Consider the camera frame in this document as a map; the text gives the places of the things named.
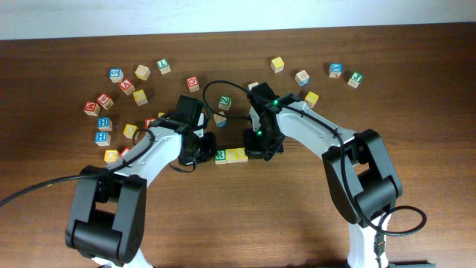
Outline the green R block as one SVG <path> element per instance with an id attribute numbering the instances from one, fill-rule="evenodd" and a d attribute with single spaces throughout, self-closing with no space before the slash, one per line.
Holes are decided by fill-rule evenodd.
<path id="1" fill-rule="evenodd" d="M 217 150 L 215 155 L 215 163 L 217 165 L 223 165 L 227 163 L 225 150 Z"/>

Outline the yellow S block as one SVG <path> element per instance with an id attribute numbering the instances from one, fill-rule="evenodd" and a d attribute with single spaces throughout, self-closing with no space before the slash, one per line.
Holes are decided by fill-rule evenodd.
<path id="1" fill-rule="evenodd" d="M 226 149 L 226 162 L 227 163 L 236 163 L 237 162 L 237 149 Z"/>
<path id="2" fill-rule="evenodd" d="M 237 148 L 237 161 L 238 162 L 247 162 L 248 161 L 248 156 L 245 153 L 245 148 Z"/>

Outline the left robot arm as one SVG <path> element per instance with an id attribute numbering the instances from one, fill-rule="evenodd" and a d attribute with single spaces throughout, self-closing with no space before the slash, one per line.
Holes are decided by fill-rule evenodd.
<path id="1" fill-rule="evenodd" d="M 185 168 L 211 160 L 216 138 L 206 132 L 210 113 L 186 95 L 176 109 L 135 131 L 142 139 L 121 159 L 81 170 L 65 244 L 101 267 L 149 267 L 141 251 L 147 188 L 173 161 Z"/>

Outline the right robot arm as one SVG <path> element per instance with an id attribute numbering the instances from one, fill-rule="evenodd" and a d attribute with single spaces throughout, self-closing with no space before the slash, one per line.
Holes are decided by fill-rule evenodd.
<path id="1" fill-rule="evenodd" d="M 387 237 L 412 235 L 427 221 L 400 232 L 387 230 L 392 213 L 403 210 L 396 201 L 402 184 L 382 137 L 374 130 L 361 133 L 342 128 L 314 112 L 298 95 L 276 95 L 267 83 L 248 92 L 252 127 L 244 132 L 245 153 L 251 159 L 271 160 L 293 138 L 323 164 L 332 201 L 348 222 L 350 251 L 347 267 L 391 267 Z"/>

